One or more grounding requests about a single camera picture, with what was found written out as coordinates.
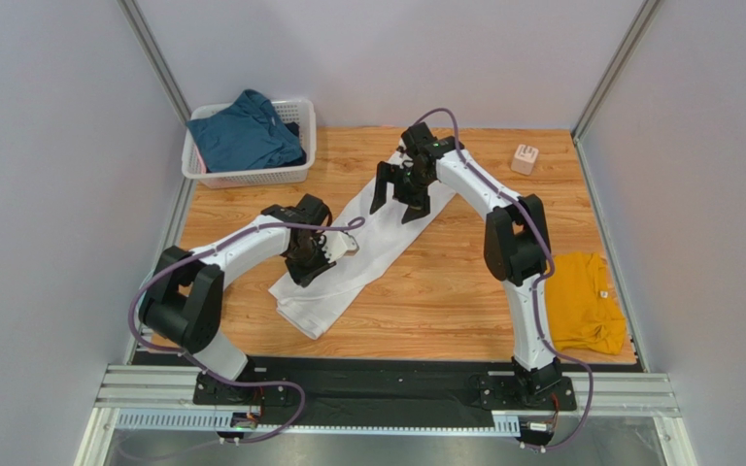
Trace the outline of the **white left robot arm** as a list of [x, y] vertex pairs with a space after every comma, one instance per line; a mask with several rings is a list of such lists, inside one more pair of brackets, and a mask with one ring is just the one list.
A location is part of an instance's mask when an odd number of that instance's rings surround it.
[[325, 203], [306, 194], [294, 206], [264, 209], [205, 250], [171, 247], [158, 259], [138, 318], [202, 368], [238, 381], [251, 360], [220, 330], [226, 288], [274, 256], [284, 258], [294, 284], [308, 286], [335, 264], [327, 249], [331, 223]]

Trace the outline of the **white t shirt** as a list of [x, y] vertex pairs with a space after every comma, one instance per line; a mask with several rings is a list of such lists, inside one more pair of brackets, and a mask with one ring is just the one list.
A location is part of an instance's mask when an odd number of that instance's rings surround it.
[[406, 207], [390, 200], [374, 214], [369, 213], [374, 180], [346, 205], [337, 217], [341, 225], [362, 216], [364, 224], [351, 232], [358, 251], [340, 258], [336, 265], [301, 287], [290, 275], [283, 275], [270, 288], [281, 317], [310, 339], [320, 338], [353, 304], [364, 288], [381, 278], [391, 264], [424, 232], [455, 197], [456, 192], [441, 184], [429, 187], [430, 214], [403, 224]]

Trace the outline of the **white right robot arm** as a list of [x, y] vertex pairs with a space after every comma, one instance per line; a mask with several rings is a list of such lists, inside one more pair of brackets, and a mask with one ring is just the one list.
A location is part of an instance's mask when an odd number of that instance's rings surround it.
[[486, 172], [454, 136], [439, 139], [416, 123], [401, 135], [396, 163], [377, 166], [370, 211], [389, 200], [405, 205], [402, 223], [429, 215], [430, 187], [441, 183], [461, 196], [485, 223], [483, 256], [506, 291], [514, 326], [513, 373], [525, 390], [539, 394], [561, 378], [547, 328], [544, 285], [553, 257], [544, 206]]

